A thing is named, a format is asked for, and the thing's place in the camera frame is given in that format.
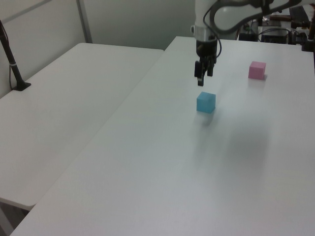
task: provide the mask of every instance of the white table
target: white table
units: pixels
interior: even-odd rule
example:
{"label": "white table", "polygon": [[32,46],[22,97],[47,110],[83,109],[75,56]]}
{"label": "white table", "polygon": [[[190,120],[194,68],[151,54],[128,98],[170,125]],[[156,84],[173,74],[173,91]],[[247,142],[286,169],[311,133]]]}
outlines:
{"label": "white table", "polygon": [[313,236],[313,54],[222,45],[201,88],[195,40],[177,37],[12,236]]}
{"label": "white table", "polygon": [[0,202],[31,209],[162,50],[78,44],[0,100]]}

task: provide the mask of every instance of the black cable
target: black cable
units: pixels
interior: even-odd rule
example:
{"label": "black cable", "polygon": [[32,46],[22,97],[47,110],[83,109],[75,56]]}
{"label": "black cable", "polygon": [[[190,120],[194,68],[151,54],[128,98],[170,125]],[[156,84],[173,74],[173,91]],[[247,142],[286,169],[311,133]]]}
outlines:
{"label": "black cable", "polygon": [[220,51],[219,54],[217,55],[217,58],[221,55],[222,52],[222,44],[221,44],[221,40],[219,38],[219,36],[217,35],[217,33],[210,27],[210,25],[208,25],[206,23],[206,16],[208,15],[208,13],[211,11],[212,6],[209,8],[209,10],[206,12],[206,14],[203,16],[203,23],[205,24],[205,26],[208,27],[208,29],[215,35],[215,37],[217,38],[217,40],[219,41],[219,45],[220,45]]}
{"label": "black cable", "polygon": [[297,30],[295,30],[295,29],[292,29],[292,30],[291,30],[291,33],[293,33],[293,32],[296,32],[296,33],[297,33],[297,35],[300,35],[300,32],[299,32],[299,31],[297,31]]}
{"label": "black cable", "polygon": [[239,35],[239,32],[240,32],[240,29],[238,29],[238,30],[236,31],[235,40],[237,40],[237,37],[238,37],[238,35]]}
{"label": "black cable", "polygon": [[3,27],[3,25],[1,25],[1,27],[2,27],[3,32],[4,32],[4,34],[5,34],[6,40],[7,40],[7,41],[8,41],[8,43],[9,43],[9,37],[8,37],[8,35],[7,35],[6,31],[5,31],[5,28]]}
{"label": "black cable", "polygon": [[261,32],[261,33],[259,33],[258,35],[261,35],[261,34],[263,34],[263,33],[269,33],[269,32],[273,32],[273,31],[278,31],[278,30],[286,30],[286,31],[288,31],[289,33],[291,32],[291,31],[289,31],[288,29],[284,29],[284,28],[279,28],[279,29],[267,29],[267,30],[265,30],[265,31],[263,31],[263,32]]}
{"label": "black cable", "polygon": [[[6,33],[5,28],[3,27],[3,25],[1,25],[1,28],[2,28],[2,30],[3,30],[3,32],[4,32],[4,34],[5,34],[5,37],[6,37],[6,40],[8,41],[8,44],[10,44],[10,43],[9,43],[9,37],[8,37],[8,35],[7,35],[7,33]],[[12,84],[11,84],[11,65],[9,65],[9,84],[10,84],[10,89],[13,90]]]}
{"label": "black cable", "polygon": [[250,29],[247,31],[247,34],[250,34],[250,32],[254,33],[254,31],[252,30],[252,22],[251,22]]}
{"label": "black cable", "polygon": [[13,90],[12,84],[11,84],[11,65],[9,65],[9,83],[10,83],[10,89]]}

